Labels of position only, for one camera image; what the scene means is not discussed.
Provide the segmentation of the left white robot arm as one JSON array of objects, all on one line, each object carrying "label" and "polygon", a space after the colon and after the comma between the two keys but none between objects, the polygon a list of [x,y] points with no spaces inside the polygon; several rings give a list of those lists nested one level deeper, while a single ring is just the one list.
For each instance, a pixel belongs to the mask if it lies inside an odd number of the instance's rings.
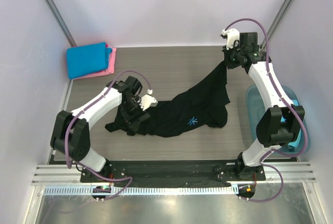
[{"label": "left white robot arm", "polygon": [[125,81],[112,81],[92,100],[70,112],[62,110],[56,116],[51,147],[64,154],[66,162],[75,161],[92,173],[99,182],[111,177],[111,163],[91,147],[91,128],[109,111],[117,108],[132,132],[149,118],[148,108],[157,103],[153,91],[140,97],[140,81],[129,76]]}]

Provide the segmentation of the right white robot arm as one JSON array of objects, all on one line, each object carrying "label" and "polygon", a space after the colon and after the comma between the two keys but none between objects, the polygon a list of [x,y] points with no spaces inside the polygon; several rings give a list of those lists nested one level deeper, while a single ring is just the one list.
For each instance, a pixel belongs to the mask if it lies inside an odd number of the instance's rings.
[{"label": "right white robot arm", "polygon": [[224,61],[229,69],[242,67],[254,81],[264,104],[265,113],[256,126],[256,139],[240,153],[235,165],[217,167],[219,173],[228,173],[236,180],[263,180],[264,161],[273,150],[279,150],[297,140],[305,115],[280,85],[273,65],[265,51],[260,50],[256,32],[240,33],[236,29],[224,29]]}]

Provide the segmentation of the black t shirt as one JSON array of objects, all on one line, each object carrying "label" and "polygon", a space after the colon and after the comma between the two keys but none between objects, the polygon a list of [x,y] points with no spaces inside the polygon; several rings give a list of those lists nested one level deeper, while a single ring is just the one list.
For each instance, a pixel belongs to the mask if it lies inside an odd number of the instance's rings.
[{"label": "black t shirt", "polygon": [[127,135],[178,136],[201,126],[222,128],[227,124],[227,67],[219,63],[203,80],[170,101],[159,101],[146,110],[149,118],[137,131],[130,129],[117,111],[114,122],[105,125],[109,132],[122,130]]}]

